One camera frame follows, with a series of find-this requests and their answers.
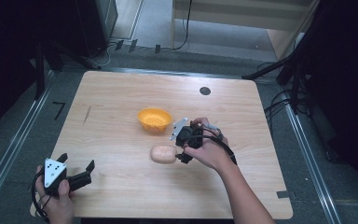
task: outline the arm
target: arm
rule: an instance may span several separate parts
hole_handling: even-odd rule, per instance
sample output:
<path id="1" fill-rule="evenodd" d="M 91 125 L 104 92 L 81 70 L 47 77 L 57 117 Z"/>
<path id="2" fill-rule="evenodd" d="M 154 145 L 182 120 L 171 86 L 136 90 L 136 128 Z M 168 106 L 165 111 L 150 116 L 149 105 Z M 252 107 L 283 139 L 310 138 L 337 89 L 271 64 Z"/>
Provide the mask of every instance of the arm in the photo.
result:
<path id="1" fill-rule="evenodd" d="M 206 118 L 194 119 L 193 123 L 206 124 Z M 203 139 L 202 147 L 194 149 L 185 147 L 185 153 L 215 169 L 225 185 L 236 223 L 274 223 L 264 205 L 255 196 L 243 177 L 240 168 L 235 165 L 228 154 L 210 139 Z"/>

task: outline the human hand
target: human hand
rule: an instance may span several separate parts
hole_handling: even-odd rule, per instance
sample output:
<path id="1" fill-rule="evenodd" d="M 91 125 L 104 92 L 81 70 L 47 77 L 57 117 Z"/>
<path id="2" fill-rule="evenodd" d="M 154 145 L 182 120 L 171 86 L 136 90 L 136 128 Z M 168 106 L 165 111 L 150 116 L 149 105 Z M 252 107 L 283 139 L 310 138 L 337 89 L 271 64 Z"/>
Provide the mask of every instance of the human hand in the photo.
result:
<path id="1" fill-rule="evenodd" d="M 197 118 L 192 121 L 194 125 L 206 125 L 209 124 L 207 118 Z M 219 134 L 218 131 L 210 130 L 211 132 L 215 133 L 216 135 Z M 203 135 L 213 136 L 213 133 L 208 131 L 203 131 Z M 224 137 L 223 142 L 228 145 L 228 140 Z M 184 146 L 185 154 L 196 158 L 202 164 L 219 171 L 223 169 L 223 167 L 234 164 L 228 154 L 225 152 L 222 147 L 220 147 L 217 143 L 213 140 L 208 138 L 202 139 L 202 147 L 199 148 L 192 148 L 188 145 Z"/>
<path id="2" fill-rule="evenodd" d="M 38 166 L 36 172 L 39 173 L 40 169 L 41 166 Z M 44 210 L 48 214 L 48 220 L 51 224 L 73 223 L 74 205 L 69 198 L 70 187 L 68 180 L 64 179 L 59 185 L 59 199 L 52 196 L 50 198 L 50 196 L 46 194 L 42 176 L 36 179 L 35 186 L 42 202 L 42 207 L 44 206 Z"/>

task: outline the orange bowl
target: orange bowl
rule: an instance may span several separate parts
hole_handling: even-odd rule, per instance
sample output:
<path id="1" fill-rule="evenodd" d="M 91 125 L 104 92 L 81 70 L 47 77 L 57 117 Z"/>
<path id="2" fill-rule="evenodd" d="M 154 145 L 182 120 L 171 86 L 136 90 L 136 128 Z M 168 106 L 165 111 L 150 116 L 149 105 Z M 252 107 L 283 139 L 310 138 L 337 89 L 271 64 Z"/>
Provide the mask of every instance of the orange bowl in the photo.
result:
<path id="1" fill-rule="evenodd" d="M 172 122 L 172 117 L 163 109 L 146 108 L 139 111 L 138 120 L 145 130 L 151 133 L 163 133 Z"/>

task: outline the wooden table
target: wooden table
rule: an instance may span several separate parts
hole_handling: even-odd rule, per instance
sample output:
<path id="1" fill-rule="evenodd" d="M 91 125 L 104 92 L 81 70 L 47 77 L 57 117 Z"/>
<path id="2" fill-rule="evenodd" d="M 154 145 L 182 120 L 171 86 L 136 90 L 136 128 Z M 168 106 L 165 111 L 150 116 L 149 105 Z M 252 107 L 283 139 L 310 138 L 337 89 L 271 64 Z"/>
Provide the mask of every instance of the wooden table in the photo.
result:
<path id="1" fill-rule="evenodd" d="M 211 94 L 202 95 L 202 87 Z M 68 175 L 95 160 L 92 183 L 72 198 L 76 217 L 232 218 L 214 170 L 197 160 L 151 161 L 153 146 L 174 142 L 172 125 L 163 134 L 142 128 L 137 113 L 146 107 L 163 108 L 174 120 L 207 117 L 228 138 L 243 175 L 272 216 L 292 216 L 289 199 L 277 196 L 286 186 L 253 81 L 87 72 L 51 156 L 68 153 Z"/>

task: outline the wire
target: wire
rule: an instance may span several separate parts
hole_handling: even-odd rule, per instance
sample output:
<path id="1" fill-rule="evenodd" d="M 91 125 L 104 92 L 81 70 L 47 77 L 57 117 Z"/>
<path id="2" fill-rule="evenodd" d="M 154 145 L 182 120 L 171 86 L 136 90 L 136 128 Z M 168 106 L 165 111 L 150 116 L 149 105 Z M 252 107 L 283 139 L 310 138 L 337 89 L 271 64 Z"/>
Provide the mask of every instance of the wire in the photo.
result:
<path id="1" fill-rule="evenodd" d="M 288 92 L 291 90 L 286 90 L 286 91 L 281 91 L 279 92 L 277 95 L 274 96 L 274 98 L 271 100 L 271 104 L 269 107 L 264 109 L 264 112 L 266 113 L 266 118 L 268 119 L 267 123 L 268 123 L 268 127 L 269 127 L 269 132 L 271 134 L 271 138 L 273 139 L 273 127 L 272 127 L 272 118 L 277 115 L 281 110 L 283 110 L 288 104 L 291 103 L 296 103 L 296 109 L 298 110 L 298 106 L 299 103 L 303 103 L 305 102 L 305 100 L 307 100 L 308 97 L 304 97 L 301 99 L 297 99 L 295 102 L 293 102 L 291 99 L 283 99 L 280 100 L 277 103 L 274 103 L 275 100 L 283 93 Z"/>
<path id="2" fill-rule="evenodd" d="M 44 210 L 46 205 L 48 205 L 48 202 L 50 201 L 50 199 L 51 199 L 51 195 L 48 197 L 48 201 L 43 205 L 42 210 Z"/>
<path id="3" fill-rule="evenodd" d="M 188 6 L 188 14 L 187 14 L 187 23 L 186 23 L 186 38 L 185 38 L 185 41 L 183 42 L 183 44 L 178 47 L 178 48 L 175 48 L 175 49 L 171 49 L 171 50 L 179 50 L 181 49 L 185 43 L 187 42 L 187 38 L 188 38 L 188 21 L 190 20 L 190 11 L 191 11 L 191 4 L 193 3 L 193 0 L 190 0 L 190 5 Z"/>
<path id="4" fill-rule="evenodd" d="M 37 173 L 34 176 L 34 180 L 31 186 L 31 196 L 32 196 L 32 201 L 34 203 L 34 208 L 36 209 L 36 212 L 39 214 L 39 216 L 41 217 L 47 217 L 48 214 L 39 206 L 39 203 L 36 201 L 36 189 L 35 189 L 35 184 L 36 184 L 36 180 L 37 178 L 39 178 L 39 176 L 43 175 L 43 169 L 41 171 L 39 171 L 39 173 Z"/>
<path id="5" fill-rule="evenodd" d="M 88 58 L 87 60 L 88 61 L 90 61 L 91 63 L 94 63 L 95 65 L 98 65 L 98 66 L 105 66 L 105 65 L 108 65 L 109 63 L 110 63 L 110 53 L 109 53 L 109 50 L 113 47 L 113 46 L 115 46 L 116 44 L 113 44 L 113 45 L 111 45 L 111 46 L 109 46 L 107 49 L 106 49 L 106 54 L 107 54 L 107 56 L 108 56 L 108 61 L 107 61 L 107 63 L 102 63 L 102 64 L 100 64 L 100 63 L 96 63 L 96 62 L 94 62 L 92 59 L 90 59 L 90 58 Z"/>

